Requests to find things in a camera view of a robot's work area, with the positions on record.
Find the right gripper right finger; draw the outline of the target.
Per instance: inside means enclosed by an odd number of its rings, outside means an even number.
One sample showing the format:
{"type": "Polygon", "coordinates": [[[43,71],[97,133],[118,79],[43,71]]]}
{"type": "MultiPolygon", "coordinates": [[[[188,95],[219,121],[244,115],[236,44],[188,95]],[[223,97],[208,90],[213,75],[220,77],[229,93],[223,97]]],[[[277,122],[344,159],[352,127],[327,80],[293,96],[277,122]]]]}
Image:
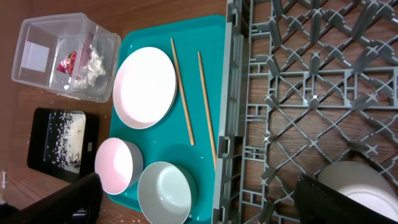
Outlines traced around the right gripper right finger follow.
{"type": "Polygon", "coordinates": [[[307,175],[298,178],[294,205],[301,224],[397,224],[307,175]]]}

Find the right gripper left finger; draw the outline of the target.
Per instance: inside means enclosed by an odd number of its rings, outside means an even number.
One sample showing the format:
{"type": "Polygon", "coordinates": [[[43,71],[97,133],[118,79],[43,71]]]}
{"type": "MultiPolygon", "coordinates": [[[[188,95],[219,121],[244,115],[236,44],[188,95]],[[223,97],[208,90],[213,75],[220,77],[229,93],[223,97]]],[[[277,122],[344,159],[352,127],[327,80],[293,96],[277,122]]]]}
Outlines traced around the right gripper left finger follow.
{"type": "Polygon", "coordinates": [[[91,173],[19,210],[1,206],[1,223],[96,223],[104,192],[100,177],[91,173]]]}

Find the white cup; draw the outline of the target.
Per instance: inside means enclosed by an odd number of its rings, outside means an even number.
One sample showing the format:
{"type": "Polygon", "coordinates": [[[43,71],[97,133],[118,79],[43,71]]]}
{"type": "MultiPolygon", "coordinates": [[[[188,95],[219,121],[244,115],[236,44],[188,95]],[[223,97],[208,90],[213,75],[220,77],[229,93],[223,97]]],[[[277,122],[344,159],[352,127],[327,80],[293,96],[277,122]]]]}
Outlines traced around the white cup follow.
{"type": "Polygon", "coordinates": [[[373,168],[355,161],[336,162],[325,167],[317,180],[355,202],[397,221],[397,195],[387,180],[373,168]]]}

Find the pink bowl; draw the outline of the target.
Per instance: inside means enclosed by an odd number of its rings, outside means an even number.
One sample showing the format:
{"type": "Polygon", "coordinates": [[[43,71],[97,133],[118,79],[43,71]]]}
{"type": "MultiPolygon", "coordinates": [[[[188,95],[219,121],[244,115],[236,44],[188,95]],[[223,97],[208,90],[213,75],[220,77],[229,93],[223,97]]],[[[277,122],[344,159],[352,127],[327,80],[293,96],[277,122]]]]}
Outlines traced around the pink bowl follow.
{"type": "Polygon", "coordinates": [[[107,194],[123,193],[138,182],[143,169],[142,152],[134,143],[109,138],[97,150],[95,172],[99,175],[102,188],[107,194]]]}

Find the white napkin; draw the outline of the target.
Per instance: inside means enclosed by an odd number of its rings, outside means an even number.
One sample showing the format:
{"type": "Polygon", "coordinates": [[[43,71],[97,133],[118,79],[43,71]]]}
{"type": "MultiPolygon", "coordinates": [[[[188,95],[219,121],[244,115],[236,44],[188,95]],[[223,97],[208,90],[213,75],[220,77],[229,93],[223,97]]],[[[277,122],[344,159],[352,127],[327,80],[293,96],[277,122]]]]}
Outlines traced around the white napkin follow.
{"type": "MultiPolygon", "coordinates": [[[[106,74],[106,70],[103,67],[103,56],[100,56],[98,51],[92,45],[88,47],[88,51],[90,56],[88,57],[88,60],[83,60],[85,65],[80,67],[80,71],[83,74],[76,76],[76,81],[73,85],[76,89],[86,89],[88,86],[94,86],[96,79],[99,76],[106,74]]],[[[70,88],[72,76],[69,77],[68,84],[63,86],[65,90],[70,88]]]]}

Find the red foil wrapper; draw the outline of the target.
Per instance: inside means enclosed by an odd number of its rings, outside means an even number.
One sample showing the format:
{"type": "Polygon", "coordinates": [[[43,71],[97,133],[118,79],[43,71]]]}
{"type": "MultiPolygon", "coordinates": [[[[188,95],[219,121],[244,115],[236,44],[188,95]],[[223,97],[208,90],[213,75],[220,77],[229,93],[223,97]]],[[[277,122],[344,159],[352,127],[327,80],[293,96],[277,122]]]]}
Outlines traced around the red foil wrapper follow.
{"type": "Polygon", "coordinates": [[[77,51],[76,50],[72,51],[59,63],[59,65],[57,66],[57,70],[71,77],[74,70],[76,55],[77,51]]]}

